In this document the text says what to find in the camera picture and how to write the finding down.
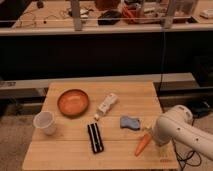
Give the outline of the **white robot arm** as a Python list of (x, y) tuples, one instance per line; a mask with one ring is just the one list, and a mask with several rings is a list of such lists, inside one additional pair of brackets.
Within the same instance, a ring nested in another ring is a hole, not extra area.
[(184, 105), (175, 105), (159, 115), (151, 127), (151, 135), (158, 146), (175, 139), (213, 161), (213, 134), (193, 127), (192, 112)]

